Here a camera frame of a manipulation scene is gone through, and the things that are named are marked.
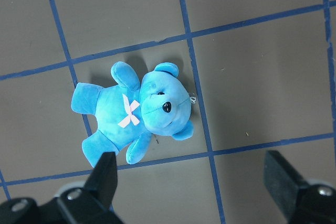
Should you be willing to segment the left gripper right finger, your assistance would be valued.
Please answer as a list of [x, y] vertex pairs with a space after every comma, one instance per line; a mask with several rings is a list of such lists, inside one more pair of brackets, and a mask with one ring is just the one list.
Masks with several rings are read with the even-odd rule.
[[305, 179], [279, 151], [265, 153], [264, 185], [287, 223], [335, 223], [335, 187]]

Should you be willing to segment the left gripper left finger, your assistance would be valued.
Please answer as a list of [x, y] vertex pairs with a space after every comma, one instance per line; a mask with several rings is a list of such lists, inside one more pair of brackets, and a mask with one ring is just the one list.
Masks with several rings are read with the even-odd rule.
[[82, 187], [64, 191], [57, 199], [65, 223], [117, 223], [110, 206], [118, 184], [114, 152], [105, 152]]

